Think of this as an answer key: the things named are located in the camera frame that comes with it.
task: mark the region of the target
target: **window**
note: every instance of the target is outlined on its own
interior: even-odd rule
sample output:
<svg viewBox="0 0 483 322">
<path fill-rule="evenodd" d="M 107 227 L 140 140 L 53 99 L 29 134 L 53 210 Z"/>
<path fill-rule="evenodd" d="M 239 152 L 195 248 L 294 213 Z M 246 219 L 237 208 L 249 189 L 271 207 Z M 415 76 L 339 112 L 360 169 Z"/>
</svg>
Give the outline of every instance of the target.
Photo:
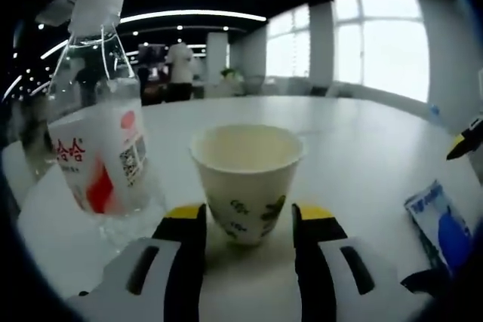
<svg viewBox="0 0 483 322">
<path fill-rule="evenodd" d="M 292 9 L 269 21 L 266 42 L 266 75 L 309 77 L 309 25 L 308 5 Z"/>
<path fill-rule="evenodd" d="M 429 47 L 417 0 L 334 0 L 334 79 L 427 102 Z"/>
</svg>

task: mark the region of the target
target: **tabletop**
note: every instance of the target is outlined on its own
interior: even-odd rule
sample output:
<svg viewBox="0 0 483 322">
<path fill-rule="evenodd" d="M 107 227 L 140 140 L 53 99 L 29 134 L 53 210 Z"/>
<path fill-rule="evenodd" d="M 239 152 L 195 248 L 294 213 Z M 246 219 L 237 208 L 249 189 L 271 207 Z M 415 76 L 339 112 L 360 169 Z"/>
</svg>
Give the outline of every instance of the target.
<svg viewBox="0 0 483 322">
<path fill-rule="evenodd" d="M 471 229 L 483 214 L 481 186 L 468 158 L 445 160 L 453 137 L 378 103 L 246 97 L 148 106 L 143 115 L 150 158 L 169 208 L 204 200 L 188 153 L 191 137 L 201 130 L 269 124 L 297 133 L 308 149 L 281 220 L 265 244 L 240 256 L 208 242 L 201 320 L 247 320 L 247 310 L 257 311 L 255 320 L 299 318 L 297 278 L 288 272 L 294 270 L 291 202 L 328 208 L 348 236 L 360 237 L 397 268 L 399 280 L 429 267 L 403 206 L 407 198 L 438 179 Z M 95 222 L 75 205 L 58 167 L 30 192 L 18 226 L 39 268 L 64 298 L 95 287 L 114 255 Z M 292 308 L 279 308 L 283 305 Z M 235 313 L 237 308 L 245 314 Z"/>
</svg>

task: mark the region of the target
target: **white bottle cap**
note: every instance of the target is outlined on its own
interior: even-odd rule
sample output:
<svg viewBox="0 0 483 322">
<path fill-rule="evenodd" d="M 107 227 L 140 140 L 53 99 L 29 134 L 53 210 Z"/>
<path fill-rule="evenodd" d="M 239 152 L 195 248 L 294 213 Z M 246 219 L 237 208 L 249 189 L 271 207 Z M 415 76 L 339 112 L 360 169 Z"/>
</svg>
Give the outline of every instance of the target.
<svg viewBox="0 0 483 322">
<path fill-rule="evenodd" d="M 124 0 L 77 0 L 72 12 L 69 31 L 76 35 L 100 34 L 101 26 L 116 27 Z"/>
</svg>

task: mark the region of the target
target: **cup rim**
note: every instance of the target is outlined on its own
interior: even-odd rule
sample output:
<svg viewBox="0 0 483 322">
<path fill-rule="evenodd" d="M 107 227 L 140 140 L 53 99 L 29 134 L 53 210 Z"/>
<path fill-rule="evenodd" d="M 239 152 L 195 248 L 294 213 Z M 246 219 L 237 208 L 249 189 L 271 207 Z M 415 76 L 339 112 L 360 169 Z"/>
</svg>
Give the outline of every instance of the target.
<svg viewBox="0 0 483 322">
<path fill-rule="evenodd" d="M 297 142 L 300 146 L 300 151 L 293 158 L 291 158 L 288 162 L 285 162 L 285 163 L 283 163 L 279 166 L 276 166 L 276 167 L 266 168 L 264 170 L 243 170 L 243 169 L 233 170 L 233 169 L 226 169 L 226 168 L 223 168 L 223 167 L 216 167 L 212 164 L 201 161 L 197 157 L 197 155 L 195 155 L 195 151 L 194 151 L 195 147 L 194 146 L 203 136 L 205 136 L 207 133 L 212 132 L 214 130 L 217 130 L 219 128 L 231 127 L 231 126 L 264 126 L 264 127 L 280 130 L 280 131 L 283 131 L 285 133 L 289 133 L 294 139 L 297 140 Z M 304 141 L 295 132 L 292 132 L 292 131 L 288 130 L 287 128 L 272 126 L 272 125 L 269 125 L 269 124 L 223 124 L 223 125 L 219 125 L 219 126 L 215 126 L 215 127 L 210 127 L 207 130 L 203 130 L 202 132 L 198 132 L 195 136 L 193 136 L 192 139 L 191 139 L 191 142 L 189 144 L 189 154 L 191 155 L 192 159 L 196 163 L 203 165 L 204 167 L 211 169 L 211 170 L 215 170 L 215 171 L 218 171 L 218 172 L 221 172 L 221 173 L 233 173 L 233 174 L 238 174 L 238 175 L 257 175 L 259 173 L 270 173 L 270 172 L 273 172 L 273 171 L 285 169 L 286 167 L 290 167 L 291 165 L 296 164 L 302 158 L 305 157 L 305 155 L 306 155 L 306 145 L 305 145 Z"/>
</svg>

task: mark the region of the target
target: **red logo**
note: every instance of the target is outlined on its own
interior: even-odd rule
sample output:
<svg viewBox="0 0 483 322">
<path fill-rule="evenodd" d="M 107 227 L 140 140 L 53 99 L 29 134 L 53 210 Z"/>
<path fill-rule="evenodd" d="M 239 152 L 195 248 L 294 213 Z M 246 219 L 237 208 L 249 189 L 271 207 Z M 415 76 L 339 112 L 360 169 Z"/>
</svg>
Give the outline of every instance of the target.
<svg viewBox="0 0 483 322">
<path fill-rule="evenodd" d="M 121 119 L 121 128 L 129 130 L 133 126 L 135 118 L 136 117 L 134 116 L 134 111 L 126 112 Z"/>
<path fill-rule="evenodd" d="M 82 139 L 74 138 L 72 141 L 72 147 L 66 149 L 60 140 L 57 140 L 57 146 L 55 147 L 55 152 L 57 153 L 57 160 L 68 161 L 69 157 L 74 157 L 77 162 L 82 162 L 82 154 L 85 150 L 81 149 L 79 143 L 82 143 Z"/>
</svg>

